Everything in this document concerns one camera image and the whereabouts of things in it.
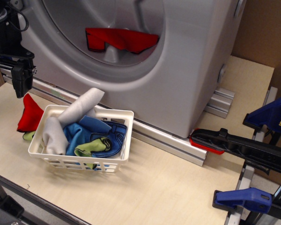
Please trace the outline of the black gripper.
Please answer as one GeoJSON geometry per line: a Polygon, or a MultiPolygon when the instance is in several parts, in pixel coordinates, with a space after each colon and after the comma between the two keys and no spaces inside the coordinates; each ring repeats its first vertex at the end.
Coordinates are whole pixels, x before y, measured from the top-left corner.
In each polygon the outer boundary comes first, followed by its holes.
{"type": "Polygon", "coordinates": [[[0,68],[11,69],[12,85],[17,98],[22,98],[32,88],[37,68],[34,54],[21,45],[19,26],[0,25],[0,68]]]}

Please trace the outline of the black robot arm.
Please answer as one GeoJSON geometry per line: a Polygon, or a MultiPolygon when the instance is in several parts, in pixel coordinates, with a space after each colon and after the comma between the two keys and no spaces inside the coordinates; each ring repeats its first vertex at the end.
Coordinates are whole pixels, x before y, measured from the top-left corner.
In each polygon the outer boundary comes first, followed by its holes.
{"type": "Polygon", "coordinates": [[[21,45],[29,21],[19,0],[0,0],[0,68],[9,70],[17,98],[32,89],[36,66],[34,53],[21,45]]]}

